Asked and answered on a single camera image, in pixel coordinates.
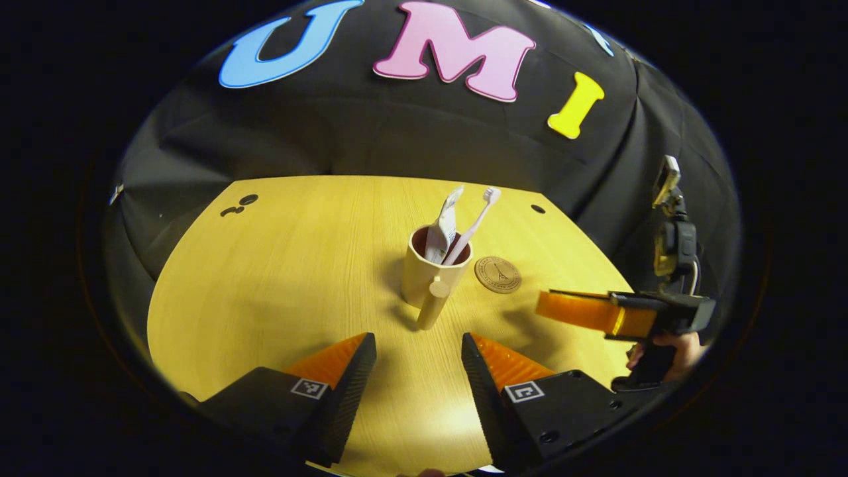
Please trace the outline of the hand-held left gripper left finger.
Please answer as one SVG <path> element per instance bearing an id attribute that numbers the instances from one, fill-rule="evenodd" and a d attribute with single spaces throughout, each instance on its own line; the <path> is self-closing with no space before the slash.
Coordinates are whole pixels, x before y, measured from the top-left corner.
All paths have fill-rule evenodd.
<path id="1" fill-rule="evenodd" d="M 291 467 L 330 467 L 341 461 L 375 362 L 375 335 L 360 333 L 284 370 L 257 366 L 200 401 L 199 412 Z"/>

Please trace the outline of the wooden desktop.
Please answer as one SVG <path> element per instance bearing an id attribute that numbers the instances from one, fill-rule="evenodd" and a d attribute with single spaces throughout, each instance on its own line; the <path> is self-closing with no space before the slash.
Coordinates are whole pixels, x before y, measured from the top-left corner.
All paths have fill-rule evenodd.
<path id="1" fill-rule="evenodd" d="M 521 286 L 486 289 L 467 269 L 434 327 L 401 298 L 409 236 L 433 223 L 454 182 L 287 176 L 233 182 L 167 259 L 148 311 L 148 346 L 180 392 L 208 399 L 257 366 L 282 370 L 370 332 L 376 364 L 334 469 L 395 477 L 490 464 L 464 366 L 478 333 L 557 371 L 608 386 L 628 344 L 537 316 L 539 292 L 627 291 L 605 254 L 541 193 L 501 188 L 472 238 L 474 259 L 511 262 Z"/>

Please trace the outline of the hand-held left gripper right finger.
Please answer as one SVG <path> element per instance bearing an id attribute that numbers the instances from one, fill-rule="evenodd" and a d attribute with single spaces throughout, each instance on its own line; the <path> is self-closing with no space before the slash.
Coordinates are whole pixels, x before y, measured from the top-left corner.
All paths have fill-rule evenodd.
<path id="1" fill-rule="evenodd" d="M 461 358 L 494 467 L 519 474 L 587 447 L 640 407 L 580 370 L 552 372 L 476 333 Z"/>

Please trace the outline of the white toothbrush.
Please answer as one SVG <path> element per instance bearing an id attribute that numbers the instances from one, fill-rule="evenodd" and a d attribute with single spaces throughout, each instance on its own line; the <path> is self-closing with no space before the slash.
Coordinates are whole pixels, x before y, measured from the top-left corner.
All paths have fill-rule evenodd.
<path id="1" fill-rule="evenodd" d="M 481 226 L 482 221 L 484 221 L 484 217 L 490 211 L 490 209 L 499 201 L 502 195 L 502 190 L 496 187 L 488 187 L 484 192 L 484 201 L 486 202 L 484 208 L 480 211 L 478 217 L 472 226 L 469 227 L 466 232 L 461 233 L 460 238 L 455 241 L 453 248 L 449 251 L 447 256 L 442 262 L 443 266 L 454 266 L 454 263 L 457 262 L 458 257 L 461 253 L 463 253 L 466 245 L 469 244 L 470 239 L 478 232 L 478 227 Z"/>

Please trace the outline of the beige cup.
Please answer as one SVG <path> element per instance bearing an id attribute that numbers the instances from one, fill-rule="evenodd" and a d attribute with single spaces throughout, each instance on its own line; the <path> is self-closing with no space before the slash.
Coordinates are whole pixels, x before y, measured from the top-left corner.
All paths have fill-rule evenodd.
<path id="1" fill-rule="evenodd" d="M 427 230 L 428 226 L 422 226 L 409 236 L 401 275 L 401 296 L 407 304 L 418 308 L 416 326 L 420 330 L 434 327 L 474 258 L 474 244 L 468 242 L 454 265 L 443 266 L 426 260 L 423 253 Z"/>

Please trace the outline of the black backdrop cloth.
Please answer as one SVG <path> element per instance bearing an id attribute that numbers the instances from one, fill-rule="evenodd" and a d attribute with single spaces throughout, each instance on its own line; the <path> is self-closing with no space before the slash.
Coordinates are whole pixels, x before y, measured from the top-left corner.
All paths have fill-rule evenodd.
<path id="1" fill-rule="evenodd" d="M 696 226 L 699 291 L 732 317 L 742 214 L 697 106 L 634 48 L 530 0 L 306 0 L 237 34 L 148 113 L 119 163 L 110 291 L 146 343 L 162 268 L 237 180 L 374 175 L 542 193 L 636 290 L 653 290 L 665 155 Z"/>

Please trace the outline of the white toothpaste tube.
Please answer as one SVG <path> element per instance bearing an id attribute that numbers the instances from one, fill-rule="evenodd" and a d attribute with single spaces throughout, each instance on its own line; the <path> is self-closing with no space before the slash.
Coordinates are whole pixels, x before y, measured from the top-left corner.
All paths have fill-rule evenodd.
<path id="1" fill-rule="evenodd" d="M 464 192 L 464 184 L 456 187 L 443 202 L 439 217 L 427 229 L 424 258 L 441 265 L 456 235 L 455 206 Z"/>

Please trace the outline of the round brown coaster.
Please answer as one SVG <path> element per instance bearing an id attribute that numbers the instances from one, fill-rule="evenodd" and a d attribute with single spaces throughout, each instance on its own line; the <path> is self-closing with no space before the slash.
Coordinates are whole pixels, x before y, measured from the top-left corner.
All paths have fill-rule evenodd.
<path id="1" fill-rule="evenodd" d="M 522 275 L 517 266 L 499 256 L 485 256 L 474 264 L 479 283 L 494 293 L 509 295 L 520 289 Z"/>

